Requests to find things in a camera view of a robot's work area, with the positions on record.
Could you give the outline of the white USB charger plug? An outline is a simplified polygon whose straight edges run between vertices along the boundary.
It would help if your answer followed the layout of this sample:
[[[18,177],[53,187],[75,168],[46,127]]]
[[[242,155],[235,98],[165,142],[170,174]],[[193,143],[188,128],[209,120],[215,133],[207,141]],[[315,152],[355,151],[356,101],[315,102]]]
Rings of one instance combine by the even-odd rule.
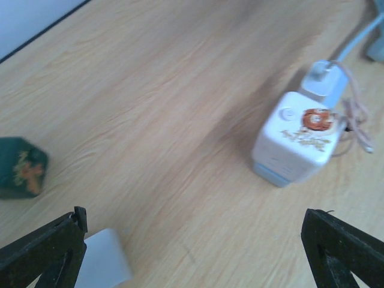
[[[344,94],[348,82],[347,76],[339,66],[321,60],[310,67],[298,92],[333,109]]]

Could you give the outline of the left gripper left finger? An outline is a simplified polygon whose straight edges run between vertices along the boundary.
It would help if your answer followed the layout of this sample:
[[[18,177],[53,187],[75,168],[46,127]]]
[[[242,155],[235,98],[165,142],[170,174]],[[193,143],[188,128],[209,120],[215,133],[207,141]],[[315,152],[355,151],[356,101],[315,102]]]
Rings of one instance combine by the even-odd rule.
[[[76,206],[1,248],[1,287],[74,287],[85,256],[86,209]]]

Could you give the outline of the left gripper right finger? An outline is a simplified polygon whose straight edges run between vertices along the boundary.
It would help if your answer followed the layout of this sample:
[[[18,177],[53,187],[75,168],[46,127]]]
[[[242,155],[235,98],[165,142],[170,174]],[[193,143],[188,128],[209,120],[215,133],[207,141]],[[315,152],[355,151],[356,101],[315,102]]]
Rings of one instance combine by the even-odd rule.
[[[317,287],[383,287],[383,242],[319,209],[307,209],[301,240]]]

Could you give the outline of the grey white adapter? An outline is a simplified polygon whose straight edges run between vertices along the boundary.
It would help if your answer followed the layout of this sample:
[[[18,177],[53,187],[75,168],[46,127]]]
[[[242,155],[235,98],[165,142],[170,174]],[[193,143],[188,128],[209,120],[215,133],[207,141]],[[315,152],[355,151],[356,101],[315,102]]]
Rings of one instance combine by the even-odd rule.
[[[101,230],[88,237],[85,244],[86,252],[76,287],[117,287],[132,279],[130,266],[115,230]]]

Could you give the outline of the dark green cube socket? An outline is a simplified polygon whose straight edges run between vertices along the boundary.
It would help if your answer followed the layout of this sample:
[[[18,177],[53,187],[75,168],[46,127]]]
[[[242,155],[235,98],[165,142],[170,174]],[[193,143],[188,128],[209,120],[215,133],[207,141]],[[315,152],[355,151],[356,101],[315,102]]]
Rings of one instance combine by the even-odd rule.
[[[37,197],[43,182],[49,156],[40,147],[22,137],[1,138],[1,199]]]

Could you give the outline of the white cube socket adapter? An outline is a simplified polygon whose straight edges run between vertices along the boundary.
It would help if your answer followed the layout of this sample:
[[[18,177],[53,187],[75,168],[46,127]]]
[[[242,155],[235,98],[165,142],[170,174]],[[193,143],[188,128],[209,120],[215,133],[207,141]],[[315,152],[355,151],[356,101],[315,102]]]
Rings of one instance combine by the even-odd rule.
[[[330,160],[345,127],[340,113],[287,92],[259,131],[253,170],[278,187],[304,181]]]

